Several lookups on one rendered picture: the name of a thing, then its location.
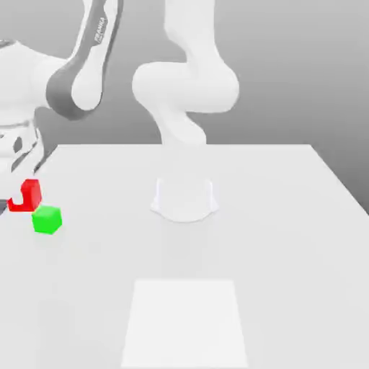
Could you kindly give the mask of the small green cube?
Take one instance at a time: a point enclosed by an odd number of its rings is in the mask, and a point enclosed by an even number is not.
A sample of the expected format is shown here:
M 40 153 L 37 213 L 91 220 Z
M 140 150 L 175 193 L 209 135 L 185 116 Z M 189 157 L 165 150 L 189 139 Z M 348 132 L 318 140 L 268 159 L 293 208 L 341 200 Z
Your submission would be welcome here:
M 34 231 L 41 234 L 54 234 L 63 224 L 61 209 L 41 205 L 32 213 Z

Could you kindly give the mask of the small red cube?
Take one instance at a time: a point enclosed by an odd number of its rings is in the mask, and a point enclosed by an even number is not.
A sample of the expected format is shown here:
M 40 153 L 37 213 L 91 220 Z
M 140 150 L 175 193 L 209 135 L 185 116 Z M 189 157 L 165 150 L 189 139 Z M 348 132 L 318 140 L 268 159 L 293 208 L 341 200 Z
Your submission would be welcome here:
M 26 179 L 21 186 L 22 204 L 14 204 L 13 199 L 7 200 L 10 212 L 33 212 L 40 205 L 42 193 L 38 179 Z

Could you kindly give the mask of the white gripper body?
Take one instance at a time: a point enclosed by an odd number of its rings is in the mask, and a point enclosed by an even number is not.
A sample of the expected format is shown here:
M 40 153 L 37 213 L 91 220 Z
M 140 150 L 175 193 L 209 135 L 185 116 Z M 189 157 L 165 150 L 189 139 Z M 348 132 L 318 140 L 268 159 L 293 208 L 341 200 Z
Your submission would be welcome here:
M 33 174 L 43 159 L 43 151 L 30 151 L 16 158 L 0 157 L 0 185 L 7 185 L 17 177 Z

